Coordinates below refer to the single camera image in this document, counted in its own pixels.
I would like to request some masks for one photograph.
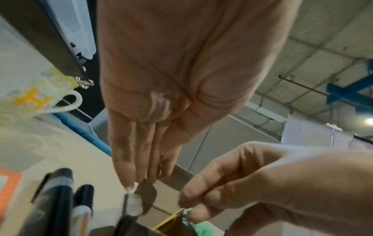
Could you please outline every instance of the blue metal structure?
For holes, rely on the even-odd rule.
[[[330,95],[327,96],[326,104],[330,105],[336,101],[343,100],[354,104],[357,107],[357,112],[365,111],[364,113],[366,113],[368,110],[373,112],[373,99],[358,93],[361,90],[373,86],[373,61],[367,63],[367,70],[371,74],[348,85],[347,87],[328,84],[326,91],[330,93]]]

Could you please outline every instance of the metal clip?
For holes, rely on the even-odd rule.
[[[89,86],[94,86],[94,82],[92,80],[84,80],[84,79],[81,79],[80,77],[74,77],[74,80],[79,84],[80,87],[82,87],[83,89],[87,89],[89,88]]]

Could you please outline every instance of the ceiling light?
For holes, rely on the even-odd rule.
[[[373,126],[373,118],[368,118],[365,120],[365,123],[368,124],[368,125],[371,125]]]

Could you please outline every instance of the orange paper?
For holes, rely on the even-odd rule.
[[[21,177],[21,173],[0,169],[0,222]]]

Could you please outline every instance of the plastic container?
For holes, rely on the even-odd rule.
[[[86,0],[47,0],[61,29],[69,42],[76,45],[74,51],[92,59],[96,53],[92,24]]]

